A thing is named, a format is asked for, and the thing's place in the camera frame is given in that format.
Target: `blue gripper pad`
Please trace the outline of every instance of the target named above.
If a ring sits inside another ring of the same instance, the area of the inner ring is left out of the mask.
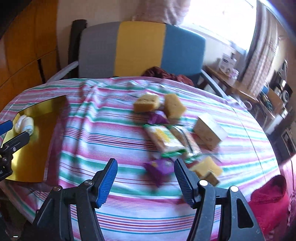
[[[0,124],[0,136],[2,136],[4,133],[10,131],[13,128],[12,121],[8,120],[4,123]]]
[[[101,207],[102,204],[106,202],[109,192],[111,190],[112,184],[114,182],[114,179],[116,177],[117,170],[118,170],[117,161],[113,160],[98,189],[98,197],[96,199],[96,204],[98,207]]]
[[[185,168],[186,170],[183,170],[180,163],[178,161],[175,161],[174,171],[175,171],[176,178],[178,180],[185,202],[189,204],[190,207],[192,208],[193,205],[195,204],[195,200],[194,200],[195,187],[192,186],[191,179],[193,183],[196,185],[199,180],[197,179],[197,176],[193,171],[188,170],[187,167]]]

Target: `window sill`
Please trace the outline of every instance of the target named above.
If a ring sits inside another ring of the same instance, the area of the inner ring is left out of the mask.
[[[220,43],[222,43],[222,44],[224,44],[226,46],[231,47],[231,42],[230,41],[228,41],[225,38],[219,36],[218,34],[213,33],[210,30],[202,28],[201,26],[198,26],[198,25],[195,25],[195,24],[192,24],[192,23],[184,23],[180,27],[184,28],[184,29],[187,29],[187,30],[190,30],[192,32],[201,34],[203,36],[207,36],[207,37],[209,37],[211,39],[219,41]]]

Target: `wooden side table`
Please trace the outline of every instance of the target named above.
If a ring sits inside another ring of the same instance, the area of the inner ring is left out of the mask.
[[[259,103],[256,96],[252,95],[239,81],[229,78],[223,73],[217,72],[209,66],[205,66],[205,71],[209,76],[216,77],[223,85],[226,86],[227,90],[225,93],[238,94],[244,99],[247,99],[253,103]]]

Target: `purple object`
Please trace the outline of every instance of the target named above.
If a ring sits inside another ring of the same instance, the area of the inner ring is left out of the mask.
[[[148,124],[169,124],[169,121],[162,111],[156,110],[149,113]]]
[[[145,163],[144,167],[158,187],[163,182],[164,177],[174,172],[174,163],[169,158],[150,161]]]

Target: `multicolored chair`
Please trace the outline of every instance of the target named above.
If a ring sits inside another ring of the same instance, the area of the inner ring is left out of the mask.
[[[158,66],[168,73],[183,74],[195,85],[202,76],[217,95],[225,93],[202,70],[205,39],[180,27],[153,22],[111,22],[85,28],[81,33],[78,61],[55,74],[63,78],[78,67],[79,78],[141,76]]]

